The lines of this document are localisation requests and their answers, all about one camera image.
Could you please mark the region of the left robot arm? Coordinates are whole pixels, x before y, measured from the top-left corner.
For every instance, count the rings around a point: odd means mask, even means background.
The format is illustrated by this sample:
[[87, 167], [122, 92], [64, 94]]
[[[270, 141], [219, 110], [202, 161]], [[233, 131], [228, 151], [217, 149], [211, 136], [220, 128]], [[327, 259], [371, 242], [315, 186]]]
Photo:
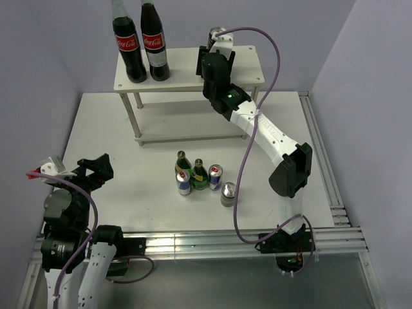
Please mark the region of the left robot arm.
[[44, 201], [41, 244], [48, 308], [97, 308], [109, 266], [126, 248], [119, 226], [88, 228], [91, 192], [114, 177], [109, 155], [77, 164], [67, 171], [60, 158], [49, 157], [37, 169], [55, 187]]

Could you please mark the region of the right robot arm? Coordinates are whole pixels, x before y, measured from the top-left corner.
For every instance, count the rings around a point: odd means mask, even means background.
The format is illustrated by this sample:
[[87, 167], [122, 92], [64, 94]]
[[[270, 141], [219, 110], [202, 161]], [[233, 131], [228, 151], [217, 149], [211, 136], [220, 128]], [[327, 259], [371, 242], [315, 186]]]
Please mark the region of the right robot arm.
[[312, 168], [312, 147], [298, 144], [276, 127], [252, 98], [231, 83], [235, 53], [226, 56], [219, 50], [200, 46], [196, 73], [203, 78], [203, 96], [226, 120], [237, 125], [264, 150], [274, 165], [268, 182], [279, 195], [286, 224], [259, 245], [271, 245], [275, 252], [300, 249], [307, 235], [303, 219], [303, 191]]

